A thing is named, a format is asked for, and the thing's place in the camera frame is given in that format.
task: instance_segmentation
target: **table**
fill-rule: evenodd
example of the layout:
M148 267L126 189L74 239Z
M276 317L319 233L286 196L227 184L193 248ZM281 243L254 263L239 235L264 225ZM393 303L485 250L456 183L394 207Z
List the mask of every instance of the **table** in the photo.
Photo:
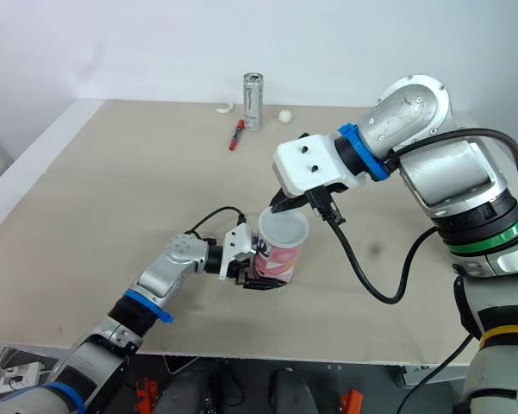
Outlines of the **table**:
M276 146L366 111L289 107L294 121L283 125L281 108L266 106L264 127L229 152L241 110L219 115L216 106L78 101L0 178L0 342L69 347L172 236L217 207L239 207L256 229L278 189ZM371 282L392 294L430 222L398 174L336 201ZM289 286L255 292L190 276L169 308L175 323L156 323L142 352L426 364L463 340L454 274L435 236L415 258L403 301L390 306L358 282L330 228L303 213L310 236ZM200 233L222 237L235 219L222 213ZM455 363L469 363L476 346Z

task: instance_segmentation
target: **silver can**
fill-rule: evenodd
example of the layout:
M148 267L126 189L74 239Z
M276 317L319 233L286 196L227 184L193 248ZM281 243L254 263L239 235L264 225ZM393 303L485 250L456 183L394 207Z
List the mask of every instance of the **silver can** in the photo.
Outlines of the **silver can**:
M243 104L245 129L256 131L262 126L262 88L265 80L260 73L243 75Z

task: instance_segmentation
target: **wire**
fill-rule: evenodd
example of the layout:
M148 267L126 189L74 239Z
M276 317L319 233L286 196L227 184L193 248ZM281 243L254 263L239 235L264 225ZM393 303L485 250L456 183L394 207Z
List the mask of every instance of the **wire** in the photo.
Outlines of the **wire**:
M201 240L201 236L199 235L199 233L197 233L195 230L192 230L190 232L191 235L194 235L195 237L197 237L199 240Z
M232 403L232 404L222 403L222 404L226 407L239 407L240 405L242 405L245 402L245 392L243 391L243 386L241 385L238 378L235 376L234 371L232 371L232 368L230 368L227 364L223 364L220 361L217 361L217 360L212 360L212 361L221 366L221 368L228 374L228 376L230 377L232 382L235 384L235 386L237 386L238 389L240 390L240 400L237 403Z
M22 388L14 388L12 385L11 385L11 381L13 381L13 378L10 378L9 381L8 381L8 386L9 388L11 388L12 390L14 391L19 391L21 390Z
M410 267L412 266L412 260L414 259L414 255L417 252L417 249L420 245L427 239L431 234L435 233L437 229L432 227L431 229L424 232L420 235L415 241L408 254L406 254L406 259L404 260L403 271L400 277L400 283L398 284L398 289L396 290L396 294L393 297L387 297L383 295L380 291L378 291L371 283L370 280L365 276L362 267L360 267L359 261L356 259L354 255L353 248L349 244L348 240L345 237L345 234L341 231L339 224L334 222L333 220L328 220L329 226L334 231L335 235L339 239L341 246L345 250L346 257L348 261L350 261L351 266L353 267L354 272L359 278L360 283L364 285L365 289L376 299L380 300L384 304L396 304L403 298L404 293L406 292L406 285L408 284L408 276L410 272Z
M171 371L171 369L169 368L169 364L166 363L166 358L164 355L161 355L163 357L163 362L165 363L165 367L166 367L166 371L170 374L170 375L176 375L177 373L181 373L182 371L184 371L187 367L189 367L191 364L193 364L195 361L197 361L200 357L199 356L196 356L193 360L191 360L190 362L188 362L187 364L184 364L183 366L181 366L179 369L175 369L174 371Z
M469 345L469 342L471 342L471 339L473 339L473 335L469 334L462 343L459 344L459 347L456 348L454 352L450 354L448 358L446 358L444 361L440 363L438 367L436 367L429 375L427 375L424 379L422 379L414 388L412 388L408 394L406 394L406 397L404 397L403 401L398 406L398 409L396 410L396 414L400 414L403 410L404 405L406 404L406 401L416 392L419 390L422 386L427 384L430 380L433 379L435 375L440 373L443 369L446 368L446 366L452 362L458 355L462 353L462 351Z
M503 132L496 131L494 129L487 128L468 128L468 129L458 129L456 131L445 132L443 134L438 134L426 138L424 140L414 142L394 153L389 154L386 159L386 164L389 165L390 168L398 163L400 157L403 155L415 151L416 149L420 149L426 147L427 145L433 145L437 142L455 140L457 138L466 138L470 136L484 136L487 138L492 138L503 143L511 152L511 155L514 157L515 167L517 168L517 178L518 178L518 144L515 140Z
M224 207L221 207L220 209L216 209L215 211L212 211L211 213L209 213L207 216L202 218L195 226L193 226L188 231L185 231L185 234L187 234L187 235L192 234L192 233L195 234L195 231L196 231L196 229L199 228L199 226L201 226L203 223L205 223L207 220L209 220L212 216L215 216L218 213L220 213L221 211L225 211L225 210L232 210L232 211L235 211L236 213L238 213L239 214L238 223L245 222L245 214L243 214L243 212L240 209L238 209L236 207L232 207L231 205L226 205Z
M3 373L6 372L6 369L8 368L3 368L3 364L2 364L2 358L11 350L10 347L5 347L3 350L2 350L2 353L0 354L0 371L2 371ZM8 360L4 362L5 365L8 365L8 363L13 359L14 356L16 356L17 354L19 353L19 349L16 349L14 351L14 353L12 355L9 356Z

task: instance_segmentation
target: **green ring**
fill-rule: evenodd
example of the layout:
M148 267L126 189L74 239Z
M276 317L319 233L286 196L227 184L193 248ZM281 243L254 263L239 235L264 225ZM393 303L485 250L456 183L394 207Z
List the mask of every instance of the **green ring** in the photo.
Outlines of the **green ring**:
M448 248L452 253L458 254L469 254L481 252L483 250L488 250L489 248L497 248L498 246L502 246L503 244L514 240L518 236L518 220L515 222L513 226L508 229L505 229L502 233L498 235L493 235L488 239L484 239L481 241L475 241L470 244L461 244L461 245L452 245L447 244Z

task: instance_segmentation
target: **clear plastic cup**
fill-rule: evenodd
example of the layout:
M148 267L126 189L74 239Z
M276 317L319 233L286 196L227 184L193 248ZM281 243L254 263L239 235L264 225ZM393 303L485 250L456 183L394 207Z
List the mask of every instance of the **clear plastic cup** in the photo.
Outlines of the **clear plastic cup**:
M268 207L259 217L259 240L253 261L255 278L289 283L301 245L309 235L309 222L297 210L273 214Z

